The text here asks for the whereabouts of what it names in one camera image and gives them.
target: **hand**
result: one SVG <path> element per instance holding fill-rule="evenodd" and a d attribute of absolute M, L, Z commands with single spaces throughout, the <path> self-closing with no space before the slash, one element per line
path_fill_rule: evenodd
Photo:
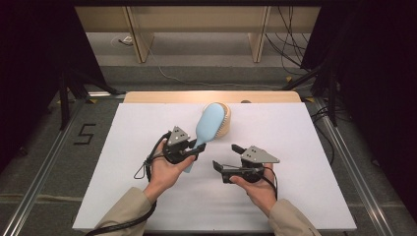
<path fill-rule="evenodd" d="M 264 167 L 273 169 L 272 163 L 264 164 Z M 274 176 L 270 169 L 265 169 L 264 176 L 268 178 L 272 183 L 274 182 Z M 265 180 L 261 179 L 256 183 L 249 183 L 245 179 L 239 176 L 230 177 L 230 181 L 240 187 L 242 187 L 252 203 L 257 206 L 267 217 L 273 205 L 276 203 L 275 191 L 273 187 Z"/>
<path fill-rule="evenodd" d="M 161 142 L 155 153 L 161 152 L 164 144 L 165 142 Z M 150 167 L 152 172 L 150 182 L 144 189 L 144 194 L 150 203 L 153 204 L 165 190 L 171 188 L 177 182 L 180 174 L 195 159 L 196 157 L 194 155 L 190 155 L 178 164 L 169 163 L 163 156 L 154 159 Z"/>

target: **person's left hand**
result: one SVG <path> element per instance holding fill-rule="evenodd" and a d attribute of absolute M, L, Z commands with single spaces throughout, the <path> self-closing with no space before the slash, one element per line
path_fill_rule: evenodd
<path fill-rule="evenodd" d="M 155 153 L 162 151 L 165 141 L 161 142 L 157 147 Z M 151 165 L 152 175 L 150 182 L 144 189 L 144 194 L 147 196 L 151 204 L 167 189 L 174 186 L 180 174 L 196 159 L 194 155 L 190 155 L 185 160 L 177 164 L 169 163 L 165 157 L 157 157 L 153 160 Z"/>

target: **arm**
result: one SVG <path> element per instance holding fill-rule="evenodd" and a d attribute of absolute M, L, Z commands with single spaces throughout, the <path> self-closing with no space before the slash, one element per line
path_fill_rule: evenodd
<path fill-rule="evenodd" d="M 161 152 L 164 143 L 159 144 L 156 153 Z M 164 157 L 153 160 L 151 165 L 151 177 L 147 187 L 142 192 L 138 188 L 131 188 L 100 220 L 96 228 L 112 226 L 137 219 L 149 212 L 156 199 L 171 188 L 178 180 L 180 174 L 194 160 L 195 156 L 189 156 L 178 164 L 169 163 Z M 118 235 L 143 235 L 146 222 L 133 227 L 106 233 L 106 236 Z"/>
<path fill-rule="evenodd" d="M 267 163 L 264 176 L 272 183 L 274 176 L 272 164 Z M 270 227 L 277 236 L 319 236 L 321 235 L 306 216 L 288 200 L 275 198 L 274 190 L 265 180 L 251 184 L 239 176 L 232 176 L 230 181 L 242 187 L 252 203 L 254 203 L 267 217 Z"/>

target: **beige sleeve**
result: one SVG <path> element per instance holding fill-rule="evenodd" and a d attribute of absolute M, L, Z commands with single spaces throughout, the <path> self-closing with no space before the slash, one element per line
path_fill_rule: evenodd
<path fill-rule="evenodd" d="M 131 188 L 100 220 L 95 228 L 101 228 L 135 220 L 150 210 L 150 202 L 138 188 Z M 146 221 L 127 229 L 121 229 L 103 236 L 143 235 Z"/>
<path fill-rule="evenodd" d="M 310 220 L 288 200 L 276 202 L 269 213 L 268 223 L 277 236 L 321 235 Z"/>

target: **white table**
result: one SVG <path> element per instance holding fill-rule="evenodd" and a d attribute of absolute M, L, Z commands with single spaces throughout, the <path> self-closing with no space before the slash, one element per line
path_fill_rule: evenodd
<path fill-rule="evenodd" d="M 92 229 L 132 186 L 147 179 L 136 171 L 162 134 L 179 126 L 192 139 L 206 103 L 120 104 L 91 178 L 75 229 Z M 223 184 L 212 161 L 239 165 L 236 144 L 263 148 L 278 157 L 274 165 L 278 197 L 295 204 L 320 230 L 354 230 L 356 225 L 341 195 L 304 103 L 228 103 L 229 134 L 208 143 L 191 173 L 159 199 L 148 231 L 270 232 L 267 218 L 236 185 Z"/>

